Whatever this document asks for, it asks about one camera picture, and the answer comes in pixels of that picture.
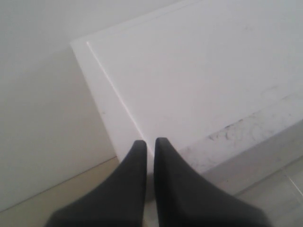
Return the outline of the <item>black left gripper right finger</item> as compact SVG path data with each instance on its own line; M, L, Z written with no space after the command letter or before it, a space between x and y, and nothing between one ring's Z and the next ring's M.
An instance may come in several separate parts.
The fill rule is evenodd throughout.
M167 138L157 138L154 191L161 227L266 227L265 213L198 174Z

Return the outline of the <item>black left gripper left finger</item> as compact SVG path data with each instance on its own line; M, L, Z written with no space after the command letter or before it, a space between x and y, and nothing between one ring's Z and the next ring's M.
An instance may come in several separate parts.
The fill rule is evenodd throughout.
M94 190L57 210L47 227L140 227L146 194L147 146L136 140L116 170Z

